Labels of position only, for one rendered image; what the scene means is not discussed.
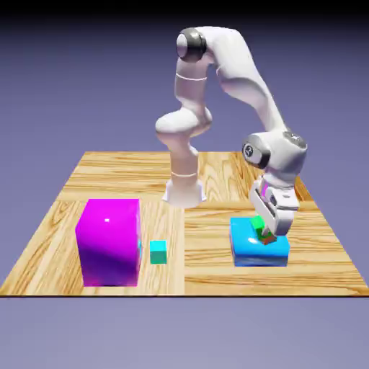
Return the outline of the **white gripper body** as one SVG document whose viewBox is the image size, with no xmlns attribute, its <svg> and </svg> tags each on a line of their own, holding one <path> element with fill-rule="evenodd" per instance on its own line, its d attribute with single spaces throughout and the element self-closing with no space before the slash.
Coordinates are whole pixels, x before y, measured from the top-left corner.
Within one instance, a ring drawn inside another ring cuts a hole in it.
<svg viewBox="0 0 369 369">
<path fill-rule="evenodd" d="M 295 190 L 262 186 L 255 180 L 249 191 L 249 200 L 264 221 L 264 227 L 274 236 L 285 236 L 293 222 L 295 212 Z"/>
</svg>

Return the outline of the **large magenta box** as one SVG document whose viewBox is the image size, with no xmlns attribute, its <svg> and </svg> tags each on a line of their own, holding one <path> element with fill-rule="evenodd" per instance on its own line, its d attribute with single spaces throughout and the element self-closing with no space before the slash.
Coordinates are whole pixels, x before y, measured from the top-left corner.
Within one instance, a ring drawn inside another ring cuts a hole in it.
<svg viewBox="0 0 369 369">
<path fill-rule="evenodd" d="M 85 287 L 138 284 L 142 257 L 138 198 L 88 200 L 75 234 Z"/>
</svg>

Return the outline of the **small cyan cube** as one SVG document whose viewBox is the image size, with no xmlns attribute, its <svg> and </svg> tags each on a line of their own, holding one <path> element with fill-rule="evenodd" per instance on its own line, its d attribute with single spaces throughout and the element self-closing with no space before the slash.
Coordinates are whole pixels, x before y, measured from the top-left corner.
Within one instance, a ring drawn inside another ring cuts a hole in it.
<svg viewBox="0 0 369 369">
<path fill-rule="evenodd" d="M 167 263 L 167 246 L 166 240 L 150 241 L 150 263 L 166 264 Z"/>
</svg>

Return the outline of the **small green cube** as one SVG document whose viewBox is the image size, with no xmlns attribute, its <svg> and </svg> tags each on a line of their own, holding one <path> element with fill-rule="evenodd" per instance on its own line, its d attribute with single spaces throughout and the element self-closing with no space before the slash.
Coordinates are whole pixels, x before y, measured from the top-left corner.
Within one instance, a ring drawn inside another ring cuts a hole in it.
<svg viewBox="0 0 369 369">
<path fill-rule="evenodd" d="M 262 236 L 261 231 L 266 226 L 261 216 L 257 215 L 251 218 L 251 225 L 255 231 L 257 240 L 264 245 L 271 244 L 277 240 L 277 237 L 271 234 L 270 236 Z"/>
</svg>

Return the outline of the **large blue box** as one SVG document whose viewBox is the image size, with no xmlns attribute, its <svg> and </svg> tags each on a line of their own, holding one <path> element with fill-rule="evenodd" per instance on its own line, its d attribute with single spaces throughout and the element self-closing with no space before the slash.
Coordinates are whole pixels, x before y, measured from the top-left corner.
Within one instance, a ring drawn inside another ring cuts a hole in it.
<svg viewBox="0 0 369 369">
<path fill-rule="evenodd" d="M 252 217 L 230 219 L 230 243 L 237 267 L 285 267 L 288 263 L 290 244 L 286 236 L 264 245 L 257 240 L 251 225 Z"/>
</svg>

